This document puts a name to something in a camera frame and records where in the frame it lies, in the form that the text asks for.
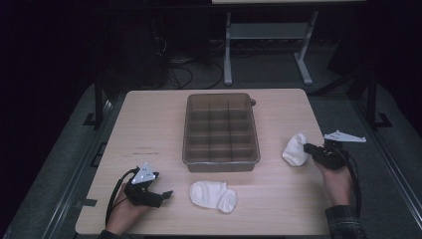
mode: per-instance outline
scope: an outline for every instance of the table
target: table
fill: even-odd
[[[338,2],[363,2],[365,0],[212,0],[213,4],[258,4],[258,3],[338,3]],[[313,80],[304,61],[318,11],[313,11],[310,19],[302,23],[232,23],[230,12],[226,21],[226,49],[224,56],[224,83],[233,84],[230,61],[230,46],[232,39],[301,39],[301,49],[294,53],[295,61],[301,72],[305,85],[311,86]]]
[[[186,104],[192,94],[246,93],[253,106],[261,160],[253,171],[192,173],[182,162]],[[106,207],[118,179],[148,162],[160,173],[149,187],[174,190],[128,233],[143,235],[327,235],[323,211],[329,207],[321,175],[311,160],[291,167],[281,154],[297,132],[322,145],[322,133],[304,91],[209,90],[142,91],[127,94],[76,230],[99,234]],[[190,201],[190,185],[198,180],[227,182],[238,203],[230,214]]]

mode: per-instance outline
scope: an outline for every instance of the dark background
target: dark background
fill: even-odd
[[[421,12],[412,0],[368,1],[354,15],[328,9],[320,12],[313,35],[313,42],[338,42],[330,64],[334,72],[346,75],[369,67],[419,134]],[[165,59],[156,58],[148,14],[104,15],[73,1],[4,0],[0,17],[3,235],[86,88],[106,75],[106,81],[120,82],[112,89],[105,81],[111,98],[128,89],[157,89],[164,81]],[[212,18],[167,13],[153,30],[170,47],[206,59],[207,41],[224,36],[224,18],[221,13]]]

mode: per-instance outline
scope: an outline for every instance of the sleeve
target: sleeve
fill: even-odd
[[[365,232],[353,207],[333,206],[325,211],[329,233],[332,239],[364,239]]]
[[[119,237],[119,236],[117,236],[115,234],[112,234],[109,231],[103,230],[102,231],[102,234],[100,234],[100,236],[99,236],[98,239],[121,239],[121,237]]]

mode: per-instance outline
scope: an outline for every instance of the table leg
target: table leg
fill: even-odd
[[[226,54],[224,56],[224,84],[226,86],[232,86],[232,64],[230,62],[230,15],[227,13],[226,22]]]
[[[313,35],[314,26],[317,20],[317,13],[318,11],[313,12],[305,32],[304,44],[302,45],[301,50],[298,53],[295,53],[295,60],[298,64],[299,71],[301,71],[302,78],[304,79],[305,85],[307,86],[311,86],[313,84],[313,80],[311,79],[310,73],[308,72],[304,58],[308,49],[308,45],[310,44],[311,36]]]

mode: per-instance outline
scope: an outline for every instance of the metal stand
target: metal stand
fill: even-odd
[[[226,21],[226,53],[224,56],[224,83],[232,86],[232,68],[230,62],[230,41],[232,39],[303,39],[301,50],[295,53],[305,85],[311,86],[313,81],[304,62],[305,54],[313,34],[318,11],[312,13],[307,23],[231,23],[231,13],[227,13]]]

